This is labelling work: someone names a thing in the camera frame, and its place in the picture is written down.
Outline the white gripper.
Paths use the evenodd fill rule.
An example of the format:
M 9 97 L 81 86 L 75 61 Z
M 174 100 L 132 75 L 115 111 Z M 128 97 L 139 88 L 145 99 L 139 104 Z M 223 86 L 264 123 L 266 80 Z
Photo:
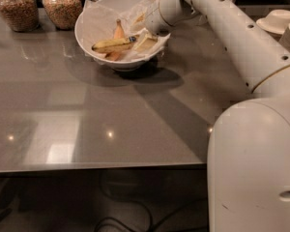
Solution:
M 144 20 L 145 28 L 150 33 L 143 32 L 139 36 L 139 39 L 133 47 L 137 52 L 142 52 L 153 47 L 158 41 L 156 36 L 166 36 L 169 33 L 169 25 L 162 18 L 158 4 L 152 4 L 149 6 L 145 14 L 140 14 L 134 20 L 133 25 L 142 23 Z

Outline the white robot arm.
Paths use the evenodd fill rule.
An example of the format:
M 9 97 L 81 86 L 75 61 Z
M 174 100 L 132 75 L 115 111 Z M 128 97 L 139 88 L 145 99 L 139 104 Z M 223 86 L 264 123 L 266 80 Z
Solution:
M 253 95 L 210 135 L 210 232 L 290 232 L 290 52 L 230 0 L 158 0 L 145 26 L 163 36 L 192 11 L 206 16 Z

